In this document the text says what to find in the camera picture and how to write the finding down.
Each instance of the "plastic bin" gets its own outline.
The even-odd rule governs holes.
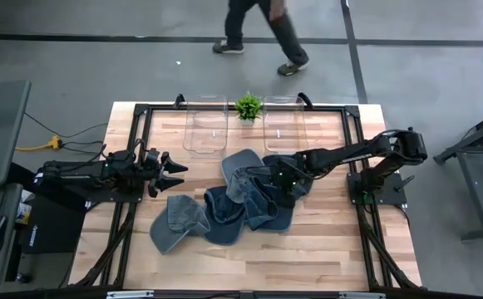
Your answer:
[[[302,99],[267,96],[263,116],[265,154],[294,154],[308,149]]]
[[[225,96],[197,96],[187,100],[184,149],[195,158],[223,158],[228,136]]]

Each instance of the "gray floor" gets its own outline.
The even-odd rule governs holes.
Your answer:
[[[289,2],[299,36],[346,36],[339,1]],[[349,4],[357,38],[483,40],[483,0]],[[0,31],[220,37],[225,12],[226,3],[220,0],[0,0]],[[251,11],[245,36],[271,34],[261,13]],[[32,81],[27,111],[63,134],[107,121],[115,100],[173,100],[180,92],[236,99],[246,91],[305,91],[315,101],[357,103],[348,46],[306,45],[310,68],[289,78],[275,74],[285,59],[276,44],[248,44],[242,56],[229,57],[213,55],[209,46],[0,42],[0,81]],[[369,103],[382,105],[388,127],[413,126],[422,132],[431,156],[483,119],[483,47],[358,51]],[[76,140],[102,140],[104,134],[103,129],[93,130]],[[18,144],[39,145],[51,135],[24,120]],[[30,169],[49,159],[84,158],[63,151],[14,157]],[[425,287],[483,295],[483,241],[463,245],[459,240],[479,222],[454,162],[441,167],[429,159],[402,170],[416,175],[407,187],[416,256]]]

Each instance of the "white pot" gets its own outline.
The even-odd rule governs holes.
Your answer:
[[[254,120],[241,120],[241,125],[242,126],[253,126]]]

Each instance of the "shoe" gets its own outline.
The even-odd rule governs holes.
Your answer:
[[[292,63],[291,61],[288,61],[287,63],[284,63],[278,68],[278,74],[282,76],[291,76],[298,73],[301,70],[304,70],[306,67],[308,67],[308,64],[309,64],[309,61],[299,66]]]
[[[243,45],[230,46],[226,40],[216,42],[212,47],[215,53],[219,54],[241,54],[244,51]]]

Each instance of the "butcher block tabletop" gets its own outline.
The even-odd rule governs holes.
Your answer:
[[[106,153],[126,148],[135,104],[114,103],[106,130]],[[381,106],[358,107],[366,139],[385,130]],[[339,113],[306,111],[304,117],[310,148],[334,149],[345,145]],[[311,192],[297,202],[291,228],[286,233],[252,232],[245,227],[242,237],[232,246],[214,245],[201,237],[186,237],[169,254],[162,256],[150,240],[149,229],[165,207],[167,197],[187,194],[203,203],[207,188],[225,185],[220,158],[195,158],[182,146],[185,122],[185,111],[156,111],[153,114],[147,148],[169,151],[175,162],[187,166],[189,170],[172,174],[184,178],[185,182],[160,193],[155,199],[144,192],[132,232],[125,289],[368,289],[357,214],[347,194],[348,165],[341,165],[324,179],[314,182]],[[137,136],[141,136],[143,123],[142,117]],[[230,111],[226,155],[250,148],[263,157],[263,131],[261,119],[256,120],[254,127],[243,127],[235,112]],[[371,165],[377,161],[379,159],[371,159]],[[113,203],[101,203],[86,215],[70,283],[83,278],[105,250],[114,206]],[[394,207],[380,206],[379,210],[388,252],[407,276],[420,285],[406,219]],[[372,246],[371,249],[377,280],[382,282],[380,259]],[[116,275],[119,254],[118,249],[114,255],[111,280]]]

